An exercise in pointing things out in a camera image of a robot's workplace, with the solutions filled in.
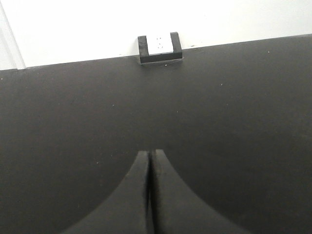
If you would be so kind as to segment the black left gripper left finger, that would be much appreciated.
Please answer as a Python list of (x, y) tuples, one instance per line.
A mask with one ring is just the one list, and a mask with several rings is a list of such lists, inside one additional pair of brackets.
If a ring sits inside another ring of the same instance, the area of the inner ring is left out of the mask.
[(139, 151), (111, 195), (65, 234), (146, 234), (149, 203), (149, 153)]

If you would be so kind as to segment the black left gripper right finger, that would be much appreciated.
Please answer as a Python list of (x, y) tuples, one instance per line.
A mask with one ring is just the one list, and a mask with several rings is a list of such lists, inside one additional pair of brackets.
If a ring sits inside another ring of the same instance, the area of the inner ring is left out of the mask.
[(157, 234), (246, 234), (198, 197), (163, 150), (151, 154), (151, 205)]

